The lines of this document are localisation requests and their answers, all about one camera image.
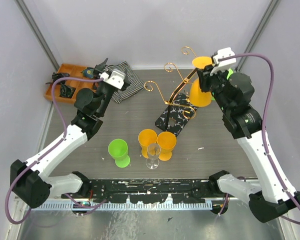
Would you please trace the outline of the green plastic goblet front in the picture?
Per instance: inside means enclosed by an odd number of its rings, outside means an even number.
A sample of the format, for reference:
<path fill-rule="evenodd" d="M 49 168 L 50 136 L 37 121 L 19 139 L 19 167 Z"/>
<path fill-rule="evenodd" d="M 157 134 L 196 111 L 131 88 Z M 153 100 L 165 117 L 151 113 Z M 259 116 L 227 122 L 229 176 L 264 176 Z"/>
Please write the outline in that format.
<path fill-rule="evenodd" d="M 125 168 L 130 164 L 128 144 L 123 139 L 114 139 L 108 145 L 108 153 L 114 159 L 119 168 Z"/>

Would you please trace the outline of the gold wine glass rack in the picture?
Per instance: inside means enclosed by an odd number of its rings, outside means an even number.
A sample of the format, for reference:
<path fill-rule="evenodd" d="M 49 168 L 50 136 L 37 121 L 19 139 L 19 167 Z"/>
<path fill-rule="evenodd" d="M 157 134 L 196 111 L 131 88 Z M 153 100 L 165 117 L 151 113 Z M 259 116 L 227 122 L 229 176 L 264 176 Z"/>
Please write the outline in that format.
<path fill-rule="evenodd" d="M 196 116 L 196 110 L 198 108 L 190 103 L 189 97 L 186 93 L 183 93 L 182 90 L 186 85 L 191 84 L 190 80 L 197 70 L 194 69 L 186 77 L 182 77 L 178 67 L 172 62 L 166 63 L 164 65 L 164 70 L 168 73 L 176 70 L 181 78 L 181 82 L 172 91 L 168 99 L 164 99 L 159 86 L 152 80 L 145 82 L 144 89 L 148 92 L 152 92 L 154 89 L 157 89 L 163 103 L 167 106 L 155 121 L 155 126 L 158 129 L 164 132 L 170 132 L 177 137 L 189 120 Z"/>

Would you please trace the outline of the striped black white cloth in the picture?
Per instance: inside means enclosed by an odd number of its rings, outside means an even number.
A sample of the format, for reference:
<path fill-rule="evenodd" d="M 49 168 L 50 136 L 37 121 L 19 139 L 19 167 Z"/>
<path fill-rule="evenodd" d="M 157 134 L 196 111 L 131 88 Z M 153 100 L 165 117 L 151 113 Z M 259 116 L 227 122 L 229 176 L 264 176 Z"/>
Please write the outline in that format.
<path fill-rule="evenodd" d="M 139 93 L 144 89 L 144 81 L 139 77 L 139 75 L 130 67 L 127 61 L 123 61 L 117 65 L 107 64 L 105 70 L 114 70 L 118 69 L 126 73 L 127 80 L 130 82 L 130 85 L 126 90 L 118 90 L 112 95 L 112 100 L 118 104 L 122 101 L 128 99 L 129 97 Z"/>

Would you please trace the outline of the clear wine glass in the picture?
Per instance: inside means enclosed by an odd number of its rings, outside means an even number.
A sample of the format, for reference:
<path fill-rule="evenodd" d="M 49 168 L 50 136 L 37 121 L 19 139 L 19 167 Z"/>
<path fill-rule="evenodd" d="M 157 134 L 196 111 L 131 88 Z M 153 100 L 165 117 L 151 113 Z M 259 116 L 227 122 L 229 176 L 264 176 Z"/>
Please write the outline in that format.
<path fill-rule="evenodd" d="M 158 144 L 152 143 L 147 147 L 147 159 L 146 166 L 153 170 L 159 166 L 159 155 L 161 153 L 161 148 Z"/>

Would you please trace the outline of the dark crumpled cloth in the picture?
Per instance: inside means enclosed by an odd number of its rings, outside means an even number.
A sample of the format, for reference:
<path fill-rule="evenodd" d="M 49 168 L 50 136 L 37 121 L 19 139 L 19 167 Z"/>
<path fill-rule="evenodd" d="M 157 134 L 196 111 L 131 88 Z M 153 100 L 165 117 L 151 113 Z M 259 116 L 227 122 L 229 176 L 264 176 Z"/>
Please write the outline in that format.
<path fill-rule="evenodd" d="M 71 87 L 69 85 L 65 85 L 65 84 L 61 84 L 60 85 L 60 91 L 59 91 L 59 96 L 62 98 L 72 98 L 74 95 L 76 88 L 75 87 Z"/>

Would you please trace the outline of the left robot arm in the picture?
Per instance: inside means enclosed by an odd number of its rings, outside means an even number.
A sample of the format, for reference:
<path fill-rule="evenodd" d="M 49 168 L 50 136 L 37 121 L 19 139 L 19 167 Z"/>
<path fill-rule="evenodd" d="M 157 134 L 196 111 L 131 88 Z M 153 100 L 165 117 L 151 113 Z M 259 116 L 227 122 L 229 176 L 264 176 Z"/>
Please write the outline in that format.
<path fill-rule="evenodd" d="M 75 149 L 89 141 L 103 124 L 101 117 L 118 90 L 130 85 L 126 70 L 101 68 L 97 71 L 96 90 L 82 88 L 76 95 L 77 114 L 65 131 L 51 144 L 25 162 L 16 160 L 10 166 L 12 191 L 31 209 L 41 206 L 48 198 L 63 194 L 88 196 L 90 180 L 82 173 L 51 177 L 51 172 Z"/>

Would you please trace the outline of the orange wooden compartment tray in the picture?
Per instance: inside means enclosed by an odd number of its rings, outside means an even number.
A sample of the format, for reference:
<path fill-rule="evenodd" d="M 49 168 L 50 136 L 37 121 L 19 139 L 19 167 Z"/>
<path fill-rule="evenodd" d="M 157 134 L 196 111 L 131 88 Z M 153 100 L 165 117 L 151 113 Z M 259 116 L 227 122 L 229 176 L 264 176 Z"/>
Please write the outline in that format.
<path fill-rule="evenodd" d="M 73 81 L 73 80 L 66 80 L 64 85 L 66 86 L 65 90 L 61 91 L 62 84 L 58 83 L 55 87 L 54 96 L 57 102 L 67 103 L 67 104 L 74 104 L 76 100 L 77 93 L 83 88 L 89 88 L 93 92 L 96 92 L 96 88 L 98 87 L 99 83 L 93 83 L 91 79 L 87 78 L 83 71 L 86 69 L 86 66 L 81 65 L 73 65 L 68 63 L 63 63 L 57 73 L 66 73 L 69 74 L 70 77 L 84 79 L 86 81 Z"/>

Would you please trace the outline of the black crumpled cloth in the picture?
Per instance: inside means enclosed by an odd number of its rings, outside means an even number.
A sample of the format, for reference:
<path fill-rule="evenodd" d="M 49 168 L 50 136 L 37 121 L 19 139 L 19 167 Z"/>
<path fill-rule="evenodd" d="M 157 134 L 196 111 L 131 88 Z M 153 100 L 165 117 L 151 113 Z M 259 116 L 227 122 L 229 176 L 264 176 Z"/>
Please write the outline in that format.
<path fill-rule="evenodd" d="M 68 74 L 68 73 L 65 73 L 65 72 L 59 72 L 59 73 L 56 73 L 56 72 L 54 72 L 53 74 L 52 74 L 52 76 L 51 76 L 51 82 L 49 82 L 50 84 L 53 84 L 53 83 L 55 83 L 58 79 L 60 79 L 60 78 L 67 78 L 67 77 L 70 77 L 70 74 Z"/>

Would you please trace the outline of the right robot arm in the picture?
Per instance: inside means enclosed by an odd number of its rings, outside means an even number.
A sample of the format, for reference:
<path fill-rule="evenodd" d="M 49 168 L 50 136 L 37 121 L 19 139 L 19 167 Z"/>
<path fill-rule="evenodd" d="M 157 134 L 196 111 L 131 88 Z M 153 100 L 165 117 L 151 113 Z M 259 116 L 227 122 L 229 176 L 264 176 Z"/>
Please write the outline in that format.
<path fill-rule="evenodd" d="M 222 170 L 209 177 L 209 191 L 215 197 L 226 193 L 238 198 L 262 223 L 281 217 L 300 205 L 300 191 L 283 174 L 267 133 L 262 132 L 263 120 L 250 105 L 255 92 L 252 81 L 243 73 L 213 74 L 212 69 L 208 65 L 197 70 L 200 90 L 210 92 L 216 100 L 226 129 L 247 155 L 260 185 L 251 185 Z"/>

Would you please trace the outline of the black mounting base plate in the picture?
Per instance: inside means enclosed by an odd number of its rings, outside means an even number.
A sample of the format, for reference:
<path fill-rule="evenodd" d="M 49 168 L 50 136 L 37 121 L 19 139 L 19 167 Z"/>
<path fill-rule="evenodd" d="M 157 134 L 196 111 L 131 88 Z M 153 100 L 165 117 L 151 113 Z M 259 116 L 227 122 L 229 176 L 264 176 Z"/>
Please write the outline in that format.
<path fill-rule="evenodd" d="M 207 198 L 224 198 L 225 193 L 214 189 L 204 179 L 91 179 L 88 189 L 69 195 L 74 199 L 92 198 L 99 203 L 144 204 L 164 203 L 170 196 L 173 204 L 204 203 Z"/>

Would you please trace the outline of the blue patterned cloth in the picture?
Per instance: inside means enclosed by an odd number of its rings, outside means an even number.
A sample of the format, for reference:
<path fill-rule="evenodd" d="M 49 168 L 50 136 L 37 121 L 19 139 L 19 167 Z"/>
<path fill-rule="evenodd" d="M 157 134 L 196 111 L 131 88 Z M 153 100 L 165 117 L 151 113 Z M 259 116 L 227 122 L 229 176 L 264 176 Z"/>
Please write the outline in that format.
<path fill-rule="evenodd" d="M 91 80 L 96 79 L 96 73 L 94 68 L 87 67 L 81 73 L 87 79 L 91 79 Z"/>

